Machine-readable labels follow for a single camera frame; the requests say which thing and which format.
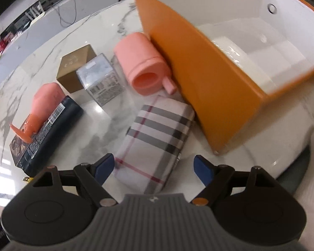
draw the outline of pink plastic cup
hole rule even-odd
[[[126,36],[114,52],[129,84],[139,94],[150,95],[163,87],[168,94],[176,92],[170,68],[144,34],[135,32]]]

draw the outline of clear plastic box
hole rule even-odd
[[[101,107],[124,90],[104,54],[93,58],[76,73],[83,87]]]

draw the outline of metal grommet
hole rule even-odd
[[[192,204],[196,206],[205,206],[208,204],[208,200],[206,198],[198,197],[192,200]]]
[[[275,7],[275,5],[268,4],[268,11],[269,11],[271,14],[277,14],[277,8]]]
[[[104,207],[116,205],[116,201],[113,198],[104,198],[100,200],[100,205]]]

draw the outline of red stripe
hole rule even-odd
[[[131,141],[130,141],[128,147],[126,148],[125,153],[123,154],[123,157],[122,157],[122,160],[121,160],[122,163],[118,161],[119,163],[121,163],[121,164],[123,164],[123,165],[126,165],[126,164],[127,164],[126,162],[124,162],[125,157],[126,157],[126,155],[128,154],[129,149],[132,147],[132,145],[133,145],[133,143],[134,143],[134,141],[135,141],[136,136],[137,136],[138,133],[140,132],[140,130],[141,130],[141,128],[142,128],[142,126],[143,126],[143,124],[144,124],[144,122],[145,122],[145,120],[146,120],[146,116],[150,113],[150,111],[151,111],[152,108],[153,108],[153,105],[156,104],[158,98],[159,98],[159,95],[156,96],[156,99],[153,101],[153,103],[151,104],[151,106],[149,107],[149,109],[147,110],[147,112],[145,113],[145,115],[144,115],[144,117],[143,117],[143,120],[142,120],[142,122],[141,122],[141,125],[139,126],[139,129],[136,131],[134,137],[131,139]]]
[[[154,177],[153,175],[149,175],[149,174],[147,174],[146,172],[143,172],[143,171],[141,171],[140,169],[137,169],[136,167],[134,167],[134,166],[132,166],[132,165],[130,165],[130,164],[124,162],[124,161],[121,160],[121,159],[115,158],[115,161],[117,161],[117,162],[119,162],[120,164],[122,164],[122,165],[128,167],[129,169],[132,169],[133,171],[139,173],[140,175],[143,175],[143,176],[149,178],[149,179],[152,180],[152,181],[155,181],[155,182],[157,182],[157,183],[159,183],[159,184],[162,184],[162,185],[165,184],[165,182],[164,182],[163,180],[160,180],[159,178]]]

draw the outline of ribbed gray panel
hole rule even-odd
[[[220,227],[208,207],[187,203],[183,194],[156,195],[155,202],[151,197],[127,195],[117,206],[100,208],[91,225],[65,243],[11,242],[4,251],[305,251],[296,241],[274,247],[242,242]]]

